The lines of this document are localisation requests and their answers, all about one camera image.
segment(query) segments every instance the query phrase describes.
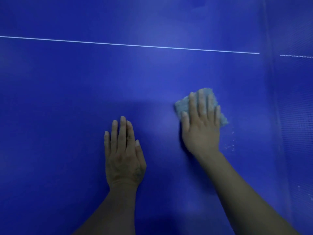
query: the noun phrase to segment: human hand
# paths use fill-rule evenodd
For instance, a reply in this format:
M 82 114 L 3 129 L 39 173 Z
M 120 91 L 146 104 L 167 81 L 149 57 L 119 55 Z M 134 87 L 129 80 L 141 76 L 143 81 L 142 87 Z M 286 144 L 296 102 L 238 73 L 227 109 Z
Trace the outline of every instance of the human hand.
M 112 123 L 111 140 L 108 131 L 104 134 L 105 173 L 110 189 L 127 186 L 137 189 L 143 180 L 147 165 L 139 140 L 135 141 L 131 122 L 120 118 L 120 129 L 117 134 L 118 122 Z
M 189 112 L 182 113 L 182 139 L 187 149 L 198 159 L 215 155 L 219 152 L 219 128 L 221 107 L 214 108 L 213 95 L 208 96 L 205 104 L 203 89 L 199 90 L 198 109 L 195 94 L 189 95 Z

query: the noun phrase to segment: white stripe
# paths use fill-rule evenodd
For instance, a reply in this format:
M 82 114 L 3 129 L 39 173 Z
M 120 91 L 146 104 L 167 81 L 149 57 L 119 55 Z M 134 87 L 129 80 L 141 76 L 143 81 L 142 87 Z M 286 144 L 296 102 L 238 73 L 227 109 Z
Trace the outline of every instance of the white stripe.
M 45 40 L 45 41 L 56 41 L 56 42 L 70 42 L 70 43 L 93 43 L 93 44 L 106 44 L 106 45 L 119 45 L 119 46 L 133 46 L 133 47 L 149 47 L 149 48 L 170 48 L 170 49 L 182 49 L 182 50 L 197 50 L 197 51 L 209 51 L 209 52 L 223 52 L 223 53 L 236 53 L 236 54 L 251 54 L 251 55 L 259 55 L 259 54 L 260 54 L 260 53 L 239 52 L 239 51 L 224 51 L 224 50 L 210 50 L 210 49 L 197 49 L 197 48 L 160 47 L 160 46 L 134 45 L 134 44 L 120 44 L 120 43 L 98 43 L 98 42 L 86 42 L 86 41 L 74 41 L 74 40 L 39 39 L 39 38 L 26 38 L 26 37 L 13 37 L 13 36 L 0 36 L 0 38 L 8 38 L 8 39 L 32 39 L 32 40 Z
M 309 58 L 309 59 L 313 59 L 313 57 L 311 56 L 298 56 L 298 55 L 280 55 L 282 57 L 295 57 L 295 58 Z

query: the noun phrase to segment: gray cloth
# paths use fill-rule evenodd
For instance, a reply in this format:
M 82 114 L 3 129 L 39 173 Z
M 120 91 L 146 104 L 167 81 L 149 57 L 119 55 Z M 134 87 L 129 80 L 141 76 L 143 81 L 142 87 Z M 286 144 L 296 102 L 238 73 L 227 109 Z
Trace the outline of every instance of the gray cloth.
M 212 94 L 213 95 L 213 102 L 214 102 L 214 107 L 218 105 L 218 102 L 216 101 L 215 95 L 212 91 L 212 89 L 210 88 L 204 88 L 203 89 L 203 93 L 204 93 L 204 97 L 206 99 L 206 106 L 208 105 L 208 98 L 207 96 Z M 196 104 L 198 106 L 198 99 L 199 99 L 199 91 L 197 91 L 197 97 L 196 97 Z M 183 98 L 182 100 L 178 101 L 175 103 L 175 110 L 176 110 L 176 114 L 179 117 L 179 119 L 182 116 L 182 112 L 185 111 L 187 113 L 189 113 L 189 97 L 186 96 L 185 98 Z M 220 126 L 225 126 L 226 124 L 228 124 L 227 119 L 225 118 L 224 114 L 221 114 L 221 121 L 220 121 Z

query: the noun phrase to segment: forearm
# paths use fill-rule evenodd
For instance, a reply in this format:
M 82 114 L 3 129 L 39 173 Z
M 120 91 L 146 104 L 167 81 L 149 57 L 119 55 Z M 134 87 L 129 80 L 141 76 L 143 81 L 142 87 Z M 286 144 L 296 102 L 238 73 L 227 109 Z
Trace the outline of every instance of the forearm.
M 135 235 L 136 190 L 113 188 L 93 215 L 73 235 Z
M 221 153 L 202 158 L 205 159 L 199 162 L 212 180 L 236 233 L 298 234 L 242 179 Z

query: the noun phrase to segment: blue plastic panel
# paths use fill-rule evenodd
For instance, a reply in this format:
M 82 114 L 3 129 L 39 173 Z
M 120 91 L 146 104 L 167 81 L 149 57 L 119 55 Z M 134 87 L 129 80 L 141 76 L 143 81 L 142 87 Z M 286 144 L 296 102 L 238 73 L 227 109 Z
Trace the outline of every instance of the blue plastic panel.
M 266 0 L 290 211 L 313 232 L 313 0 Z
M 290 219 L 287 178 L 277 170 L 262 0 L 0 4 L 0 36 L 260 53 L 0 38 L 0 233 L 70 234 L 81 225 L 108 192 L 104 130 L 124 115 L 148 165 L 137 234 L 233 234 L 179 141 L 173 104 L 203 87 L 213 88 L 230 122 L 221 151 Z

